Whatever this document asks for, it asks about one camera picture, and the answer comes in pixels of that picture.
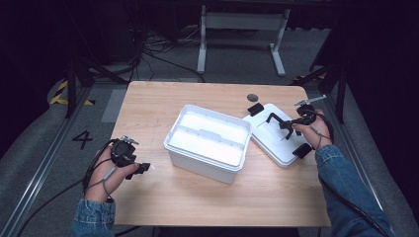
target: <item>person's right hand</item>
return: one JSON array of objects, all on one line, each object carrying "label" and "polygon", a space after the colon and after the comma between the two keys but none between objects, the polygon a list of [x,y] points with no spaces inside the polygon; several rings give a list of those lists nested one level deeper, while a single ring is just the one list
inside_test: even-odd
[{"label": "person's right hand", "polygon": [[[322,110],[316,110],[319,114],[323,115]],[[303,125],[303,124],[293,124],[293,129],[296,131],[301,132],[307,142],[314,147],[314,149],[318,149],[322,146],[332,144],[330,140],[330,132],[329,128],[327,128],[326,122],[324,122],[323,118],[319,116],[316,117],[316,120],[311,125]]]},{"label": "person's right hand", "polygon": [[[132,174],[138,169],[138,164],[133,163],[131,165],[119,168],[116,167],[114,162],[111,160],[111,146],[108,146],[103,154],[99,157],[96,162],[97,166],[90,178],[89,188],[84,196],[87,200],[93,200],[97,202],[105,202],[108,196],[113,193],[123,182],[126,176]],[[104,184],[100,183],[106,174],[115,167],[115,172],[111,174],[109,179]]]}]

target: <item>dark curtain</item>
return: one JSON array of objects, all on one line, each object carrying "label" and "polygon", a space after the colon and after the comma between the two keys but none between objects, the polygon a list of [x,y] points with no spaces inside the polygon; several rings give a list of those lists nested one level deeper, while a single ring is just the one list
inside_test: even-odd
[{"label": "dark curtain", "polygon": [[348,85],[378,150],[418,220],[417,8],[390,0],[362,4],[365,10],[339,19],[315,63],[344,64]]},{"label": "dark curtain", "polygon": [[62,78],[63,45],[36,1],[1,1],[0,158],[48,109],[47,93]]}]

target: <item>denim sleeve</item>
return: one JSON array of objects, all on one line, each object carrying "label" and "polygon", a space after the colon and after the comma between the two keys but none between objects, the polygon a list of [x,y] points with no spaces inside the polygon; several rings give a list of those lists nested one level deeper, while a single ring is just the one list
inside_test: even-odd
[{"label": "denim sleeve", "polygon": [[71,225],[70,236],[112,236],[115,222],[115,202],[95,202],[81,199]]},{"label": "denim sleeve", "polygon": [[[388,236],[393,236],[389,221],[361,181],[353,164],[338,147],[326,145],[316,151],[319,177],[340,196],[371,217]],[[382,236],[357,212],[323,187],[333,236]]]}]

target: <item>wire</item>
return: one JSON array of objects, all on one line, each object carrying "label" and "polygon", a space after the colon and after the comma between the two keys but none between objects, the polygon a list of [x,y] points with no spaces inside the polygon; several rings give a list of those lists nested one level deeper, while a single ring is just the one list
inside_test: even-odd
[{"label": "wire", "polygon": [[104,160],[101,163],[99,163],[98,165],[96,165],[96,163],[98,162],[99,157],[104,153],[105,149],[109,146],[109,144],[113,143],[117,141],[116,139],[112,139],[109,140],[108,142],[105,143],[105,145],[102,146],[102,148],[99,150],[99,152],[96,154],[95,158],[93,159],[92,163],[90,163],[89,168],[86,171],[86,174],[83,178],[83,194],[86,193],[87,187],[89,185],[90,182],[90,176],[93,174],[93,172],[95,171],[95,169],[101,165],[102,163],[104,163],[105,161],[108,160]]},{"label": "wire", "polygon": [[145,60],[142,56],[141,56],[141,58],[142,58],[142,60],[143,61],[145,61],[147,64],[148,64],[148,68],[150,69],[150,71],[151,71],[151,76],[150,76],[150,78],[148,79],[149,81],[151,81],[151,78],[153,78],[153,76],[154,76],[154,71],[153,71],[153,69],[151,68],[151,65],[150,65],[150,63],[147,61],[147,60]]},{"label": "wire", "polygon": [[340,201],[342,201],[346,206],[348,206],[350,209],[354,210],[356,213],[358,213],[362,218],[364,218],[366,220],[366,222],[373,228],[375,229],[379,234],[381,234],[382,236],[388,236],[385,231],[369,216],[367,215],[362,209],[360,209],[358,206],[356,206],[355,204],[351,203],[349,200],[347,200],[346,198],[342,197],[341,195],[339,195],[335,190],[333,190],[329,185],[327,185],[326,182],[324,182],[324,180],[318,176],[318,179],[320,180],[320,183],[322,184],[322,186],[331,194],[333,195],[335,198],[339,199]]},{"label": "wire", "polygon": [[67,188],[65,188],[63,191],[59,192],[58,194],[56,194],[55,196],[53,196],[52,198],[50,198],[49,200],[47,200],[44,204],[42,204],[40,207],[38,207],[34,213],[31,214],[31,216],[25,221],[25,223],[22,225],[21,229],[19,230],[19,233],[17,236],[21,236],[22,232],[24,231],[25,227],[29,224],[29,222],[32,220],[32,218],[34,218],[34,216],[40,212],[46,205],[48,205],[50,202],[52,202],[54,199],[58,198],[60,195],[64,194],[65,192],[69,191],[71,188],[75,187],[76,185],[80,184],[81,182],[83,182],[83,180],[79,180],[77,182],[75,182],[74,184],[68,186]]},{"label": "wire", "polygon": [[106,195],[107,195],[109,198],[113,199],[113,198],[111,197],[111,194],[109,194],[108,190],[106,189],[106,186],[105,186],[105,180],[102,180],[102,186],[104,187],[104,190],[105,190]]},{"label": "wire", "polygon": [[[129,6],[126,1],[122,1],[122,2],[123,2],[123,5],[126,9],[127,15],[128,15],[128,24],[129,24],[129,27],[130,27],[130,31],[133,32],[132,42],[133,42],[136,50],[135,50],[135,54],[132,57],[132,59],[127,63],[128,67],[117,70],[117,71],[112,71],[112,73],[116,74],[116,75],[121,75],[121,74],[130,72],[131,70],[133,71],[139,65],[138,56],[139,56],[139,52],[140,52],[140,32],[141,32],[141,30],[140,30],[139,19],[136,17],[136,16],[138,16],[138,14],[137,14],[138,6],[137,6],[136,2],[134,4],[134,6]],[[74,26],[77,28],[77,24],[75,23],[74,19],[72,17],[71,17],[71,19],[73,21]],[[91,54],[91,56],[95,59],[95,61],[97,63],[99,63],[99,61],[94,57],[94,54],[90,50],[90,48],[87,44],[87,41],[83,38],[83,35],[81,34],[81,32],[78,28],[77,28],[77,31],[78,31],[80,37],[83,39],[83,41],[84,41],[86,47],[88,48],[89,53]],[[104,75],[101,72],[91,72],[91,74],[94,77],[99,77],[99,78],[107,77],[107,75]]]},{"label": "wire", "polygon": [[323,134],[321,133],[321,131],[319,131],[317,128],[315,128],[312,124],[310,125],[310,127],[311,127],[311,129],[313,129],[313,131],[314,131],[315,133],[317,133],[317,135],[320,137],[320,139],[318,140],[318,144],[317,144],[317,147],[315,148],[315,150],[318,150],[318,148],[320,147],[321,139],[322,139],[323,137],[324,137],[324,138],[326,138],[326,139],[329,139],[329,140],[331,141],[330,137],[327,137],[327,136],[323,135]]},{"label": "wire", "polygon": [[79,37],[82,39],[82,41],[83,41],[83,43],[85,44],[85,46],[86,46],[87,50],[89,51],[90,56],[92,56],[92,58],[93,58],[93,59],[94,59],[97,63],[99,63],[99,60],[95,57],[95,55],[93,54],[92,50],[91,50],[91,49],[90,49],[90,47],[89,47],[89,44],[87,43],[86,39],[83,37],[83,34],[80,32],[80,29],[79,29],[79,27],[78,27],[78,25],[77,25],[76,21],[74,20],[73,15],[71,14],[71,11],[70,11],[70,9],[68,8],[67,4],[65,3],[65,1],[64,1],[64,0],[61,0],[61,2],[62,2],[62,5],[63,5],[63,6],[64,6],[64,8],[65,8],[65,11],[67,12],[68,17],[70,17],[71,23],[74,25],[74,28],[76,29],[76,31],[77,31],[77,33],[78,33]]},{"label": "wire", "polygon": [[[161,52],[169,52],[170,50],[172,50],[173,48],[177,46],[186,45],[190,42],[198,42],[194,40],[193,38],[195,37],[196,33],[199,30],[200,28],[193,30],[185,38],[178,39],[176,42],[171,42],[170,40],[167,40],[158,34],[150,35],[147,37],[146,41],[143,42],[144,50],[150,53],[156,54],[156,53],[161,53]],[[153,46],[157,46],[157,45],[161,45],[161,48],[159,49],[152,48]]]},{"label": "wire", "polygon": [[140,59],[140,57],[138,55],[135,58],[132,59],[132,61],[134,62],[135,66],[131,70],[131,73],[129,75],[128,82],[130,82],[132,80],[133,71],[134,70],[138,70],[138,65],[139,65],[139,61],[140,61],[139,59]]},{"label": "wire", "polygon": [[104,180],[100,180],[100,181],[96,182],[95,184],[90,185],[89,187],[86,188],[86,190],[84,191],[84,193],[86,193],[88,190],[90,190],[90,188],[92,188],[94,186],[97,186],[97,185],[99,185],[101,183],[104,183]]},{"label": "wire", "polygon": [[311,110],[301,110],[302,112],[306,112],[306,113],[308,113],[308,114],[312,114],[312,115],[316,115],[316,116],[318,116],[318,117],[321,117],[321,119],[323,119],[323,121],[324,121],[324,123],[326,123],[326,125],[327,125],[327,129],[329,129],[329,135],[330,135],[330,137],[326,137],[326,138],[328,138],[328,139],[330,139],[330,141],[334,141],[335,139],[335,136],[334,136],[334,129],[333,129],[333,125],[332,125],[332,123],[326,118],[326,116],[324,116],[324,115],[322,115],[322,114],[320,114],[320,113],[318,113],[318,112],[315,112],[315,111],[311,111]]},{"label": "wire", "polygon": [[123,235],[125,235],[125,234],[128,234],[129,232],[131,232],[131,231],[134,231],[134,230],[136,230],[136,229],[138,229],[138,228],[140,228],[141,226],[133,226],[132,228],[130,228],[130,229],[128,229],[128,230],[125,230],[125,231],[122,231],[122,232],[120,232],[120,233],[117,233],[117,234],[115,234],[115,236],[123,236]]},{"label": "wire", "polygon": [[135,67],[136,80],[139,81],[138,66]]},{"label": "wire", "polygon": [[167,62],[167,63],[169,63],[169,64],[172,64],[172,65],[174,65],[174,66],[177,66],[177,67],[183,68],[183,69],[185,69],[185,70],[188,70],[188,71],[194,72],[195,74],[197,74],[197,75],[200,77],[200,79],[202,80],[202,82],[203,82],[203,83],[206,83],[206,79],[204,79],[204,77],[203,77],[200,73],[198,73],[196,70],[193,70],[193,69],[188,68],[188,67],[184,67],[184,66],[182,66],[182,65],[176,64],[176,63],[174,63],[174,62],[168,61],[168,60],[163,59],[163,58],[160,58],[160,57],[156,57],[156,56],[154,56],[154,55],[153,55],[153,54],[151,54],[151,53],[149,54],[149,53],[146,53],[146,52],[145,52],[145,54],[147,54],[147,55],[148,55],[148,56],[150,56],[150,57],[156,58],[156,59],[158,59],[158,60],[161,60],[161,61]]}]

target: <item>white plastic container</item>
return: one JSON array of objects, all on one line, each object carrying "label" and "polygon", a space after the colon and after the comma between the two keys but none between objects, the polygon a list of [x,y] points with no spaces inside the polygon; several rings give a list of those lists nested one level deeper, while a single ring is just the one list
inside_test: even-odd
[{"label": "white plastic container", "polygon": [[252,139],[255,143],[275,162],[277,165],[287,168],[297,158],[293,152],[306,143],[303,135],[296,135],[293,132],[290,139],[286,140],[289,133],[286,129],[280,129],[280,124],[274,118],[269,123],[266,122],[271,113],[276,114],[282,120],[291,120],[283,111],[273,104],[264,106],[264,110],[254,117],[247,116],[247,120],[252,124]]},{"label": "white plastic container", "polygon": [[197,106],[185,106],[164,140],[172,164],[231,184],[244,164],[251,124]]}]

